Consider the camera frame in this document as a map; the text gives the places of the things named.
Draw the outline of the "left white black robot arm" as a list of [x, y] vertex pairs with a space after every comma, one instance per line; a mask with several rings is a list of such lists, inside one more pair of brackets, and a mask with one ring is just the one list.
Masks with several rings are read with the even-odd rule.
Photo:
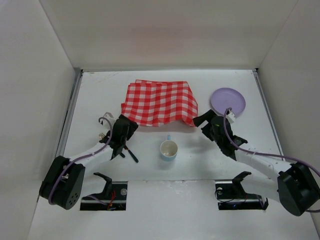
[[98, 167], [122, 154], [138, 124], [124, 115], [114, 118], [106, 112], [98, 119], [107, 126], [107, 133], [90, 149], [71, 156], [57, 156], [39, 189], [39, 195], [50, 205], [71, 209], [82, 198], [90, 198], [110, 207], [117, 193], [113, 180]]

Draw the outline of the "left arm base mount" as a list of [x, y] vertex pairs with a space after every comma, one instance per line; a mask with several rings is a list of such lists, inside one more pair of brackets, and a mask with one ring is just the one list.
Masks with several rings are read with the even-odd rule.
[[128, 182], [113, 181], [95, 172], [86, 178], [81, 192], [80, 211], [125, 211], [127, 208]]

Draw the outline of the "red white checkered cloth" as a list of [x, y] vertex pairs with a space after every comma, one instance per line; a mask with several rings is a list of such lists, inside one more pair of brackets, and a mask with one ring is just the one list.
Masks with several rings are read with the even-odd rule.
[[160, 127], [175, 121], [194, 127], [198, 103], [186, 81], [137, 79], [128, 85], [121, 114], [144, 127]]

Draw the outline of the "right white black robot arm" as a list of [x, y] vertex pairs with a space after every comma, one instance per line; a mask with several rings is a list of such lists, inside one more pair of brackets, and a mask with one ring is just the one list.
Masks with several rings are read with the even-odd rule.
[[297, 217], [305, 212], [313, 213], [311, 207], [320, 199], [320, 187], [313, 175], [319, 175], [319, 170], [303, 160], [263, 153], [251, 147], [247, 140], [233, 134], [228, 119], [231, 115], [231, 108], [227, 108], [222, 116], [208, 110], [192, 121], [196, 127], [207, 122], [201, 128], [202, 133], [215, 142], [226, 157], [264, 175], [262, 178], [252, 178], [251, 172], [241, 172], [232, 179], [236, 193], [273, 199]]

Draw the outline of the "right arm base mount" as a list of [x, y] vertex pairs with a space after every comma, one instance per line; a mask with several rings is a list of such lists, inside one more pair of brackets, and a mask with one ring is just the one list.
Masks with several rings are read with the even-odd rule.
[[261, 195], [247, 193], [241, 183], [252, 173], [243, 171], [233, 179], [218, 180], [215, 182], [214, 196], [220, 211], [262, 210], [269, 206], [268, 198]]

